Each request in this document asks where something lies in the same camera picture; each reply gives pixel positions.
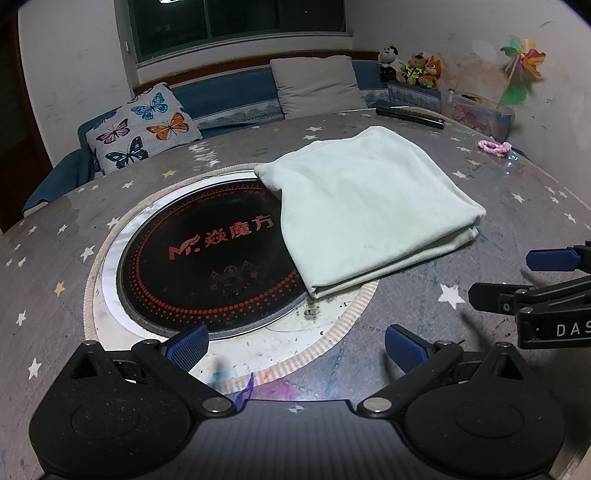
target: window frame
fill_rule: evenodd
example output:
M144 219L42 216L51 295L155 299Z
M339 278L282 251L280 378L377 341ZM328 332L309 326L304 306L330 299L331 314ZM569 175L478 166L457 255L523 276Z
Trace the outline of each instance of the window frame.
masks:
M224 45L226 43L232 43L237 39L245 39L246 41L248 38L253 37L253 40L260 40L262 38L284 38L284 37L292 37L292 36L302 36L302 35L335 35L335 36L343 36L349 35L347 32L347 12L346 12L346 5L345 0L343 0L343 22L344 22L344 31L341 32L334 32L334 31L281 31L279 29L273 30L259 30L259 31L250 31L244 32L239 34L233 35L223 35L221 37L208 37L202 40L195 40L192 42L183 43L182 45L177 45L175 47L165 48L163 50L158 50L157 52L143 55L141 54L141 49L139 47L139 35L138 35L138 28L137 23L135 21L135 10L132 2L126 0L127 8L129 11L129 23L131 25L131 35L134 42L135 47L135 56L136 56L136 63L137 66L141 66L143 64L150 64L154 61L157 61L161 57L170 57L176 56L178 54L188 53L189 51L194 51L200 49L199 47L206 47L206 45L210 44L211 47L217 47L220 45ZM207 23L207 32L210 34L211 30L209 27L209 17L207 17L207 5L206 0L203 0L205 13L206 13L206 23Z

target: light green towel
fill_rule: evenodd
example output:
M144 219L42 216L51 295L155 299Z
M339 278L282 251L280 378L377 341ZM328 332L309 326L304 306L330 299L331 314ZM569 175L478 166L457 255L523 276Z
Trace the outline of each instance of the light green towel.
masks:
M452 252L486 214L384 127L315 141L255 173L281 198L285 245L315 298Z

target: black glass cooktop surface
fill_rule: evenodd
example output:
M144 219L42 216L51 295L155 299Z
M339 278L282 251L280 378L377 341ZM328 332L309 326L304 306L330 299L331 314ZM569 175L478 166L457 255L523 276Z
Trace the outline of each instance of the black glass cooktop surface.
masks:
M142 327L172 336L205 324L234 336L283 316L306 296L285 247L281 202L255 179L175 200L126 247L118 294Z

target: dark window glass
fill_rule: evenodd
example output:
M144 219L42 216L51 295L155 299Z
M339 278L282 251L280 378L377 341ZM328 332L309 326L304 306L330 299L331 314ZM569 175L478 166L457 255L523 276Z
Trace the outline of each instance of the dark window glass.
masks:
M277 0L207 0L212 37L279 31Z
M178 45L207 39L202 0L167 4L158 0L129 0L129 6L140 60Z
M224 38L345 31L344 0L128 0L138 60Z

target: pinwheel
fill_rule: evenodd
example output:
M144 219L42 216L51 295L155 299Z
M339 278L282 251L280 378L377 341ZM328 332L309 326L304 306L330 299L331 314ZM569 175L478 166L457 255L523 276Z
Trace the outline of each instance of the pinwheel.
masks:
M517 69L519 71L519 78L523 80L523 74L527 70L535 77L541 77L541 73L538 71L537 66L542 63L545 58L545 53L540 53L535 49L535 42L529 38L520 39L514 35L509 36L509 45L501 49L508 57L513 60L507 65L506 70L511 69L509 78L501 100L497 105L497 108L501 105L516 105L517 103L525 100L527 96L527 90L522 86L509 86L513 74Z

